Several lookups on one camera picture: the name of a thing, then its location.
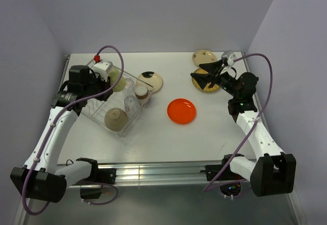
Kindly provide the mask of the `yellow ceramic mug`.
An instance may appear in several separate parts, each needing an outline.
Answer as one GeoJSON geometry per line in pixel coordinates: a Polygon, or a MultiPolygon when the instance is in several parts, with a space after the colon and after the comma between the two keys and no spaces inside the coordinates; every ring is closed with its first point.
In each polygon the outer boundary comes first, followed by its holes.
{"type": "Polygon", "coordinates": [[[123,76],[120,76],[121,71],[113,67],[109,71],[110,84],[115,86],[113,87],[113,92],[121,92],[126,87],[126,79],[123,76]]]}

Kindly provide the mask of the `beige floral ceramic bowl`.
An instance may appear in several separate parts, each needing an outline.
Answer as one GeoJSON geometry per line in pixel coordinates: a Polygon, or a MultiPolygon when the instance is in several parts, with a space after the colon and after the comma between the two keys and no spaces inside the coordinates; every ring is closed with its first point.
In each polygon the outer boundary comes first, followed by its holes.
{"type": "Polygon", "coordinates": [[[111,108],[104,117],[105,126],[115,132],[120,131],[127,122],[127,114],[120,108],[111,108]]]}

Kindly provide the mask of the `steel cup brown band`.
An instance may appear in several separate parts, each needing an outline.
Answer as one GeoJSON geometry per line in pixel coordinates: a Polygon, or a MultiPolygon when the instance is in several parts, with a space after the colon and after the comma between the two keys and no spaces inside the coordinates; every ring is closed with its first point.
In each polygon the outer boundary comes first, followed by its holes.
{"type": "Polygon", "coordinates": [[[138,100],[145,100],[149,95],[148,87],[144,85],[138,85],[134,89],[134,94],[138,100]]]}

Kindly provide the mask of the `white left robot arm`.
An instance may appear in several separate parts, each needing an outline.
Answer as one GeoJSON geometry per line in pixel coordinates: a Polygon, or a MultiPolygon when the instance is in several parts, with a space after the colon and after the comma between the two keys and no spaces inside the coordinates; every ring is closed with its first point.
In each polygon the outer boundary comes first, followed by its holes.
{"type": "Polygon", "coordinates": [[[81,180],[88,184],[98,181],[96,160],[79,158],[62,170],[57,169],[57,162],[67,135],[90,96],[106,101],[112,95],[112,67],[111,62],[100,62],[92,67],[74,65],[69,69],[68,80],[53,98],[49,120],[33,153],[23,167],[11,171],[10,179],[22,196],[57,203],[69,186],[81,180]]]}

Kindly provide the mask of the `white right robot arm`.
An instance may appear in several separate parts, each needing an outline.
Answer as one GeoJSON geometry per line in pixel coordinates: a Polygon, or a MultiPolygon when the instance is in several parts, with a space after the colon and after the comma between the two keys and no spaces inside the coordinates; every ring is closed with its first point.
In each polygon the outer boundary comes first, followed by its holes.
{"type": "Polygon", "coordinates": [[[212,189],[214,181],[221,175],[232,179],[238,174],[250,182],[258,197],[293,192],[296,159],[277,145],[261,120],[262,112],[258,111],[253,100],[259,78],[250,72],[234,78],[226,71],[227,63],[223,60],[200,64],[199,67],[206,73],[193,72],[191,77],[201,89],[218,85],[232,96],[228,101],[228,112],[245,134],[240,145],[248,141],[256,158],[256,161],[250,161],[240,155],[238,146],[233,154],[225,156],[224,164],[204,191],[212,189]]]}

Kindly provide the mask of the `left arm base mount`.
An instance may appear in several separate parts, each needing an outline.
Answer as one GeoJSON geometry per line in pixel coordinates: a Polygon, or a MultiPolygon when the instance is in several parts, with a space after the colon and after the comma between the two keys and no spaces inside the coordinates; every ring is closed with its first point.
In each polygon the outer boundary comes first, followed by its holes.
{"type": "Polygon", "coordinates": [[[100,206],[115,201],[119,194],[119,190],[114,185],[116,171],[116,168],[100,168],[94,179],[82,179],[75,183],[74,186],[80,186],[80,198],[82,202],[87,203],[88,205],[100,206]],[[114,191],[113,197],[106,202],[93,201],[93,199],[100,198],[105,187],[114,191]]]}

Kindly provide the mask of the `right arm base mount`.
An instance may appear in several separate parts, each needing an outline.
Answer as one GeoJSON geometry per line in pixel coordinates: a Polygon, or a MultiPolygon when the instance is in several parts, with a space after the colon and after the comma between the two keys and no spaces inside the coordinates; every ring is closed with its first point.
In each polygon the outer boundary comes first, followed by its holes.
{"type": "Polygon", "coordinates": [[[223,164],[210,164],[204,166],[200,170],[200,173],[205,175],[206,181],[208,182],[203,192],[209,192],[222,186],[232,186],[248,182],[248,180],[241,175],[231,172],[229,167],[226,167],[222,173],[219,174],[223,166],[223,164]]]}

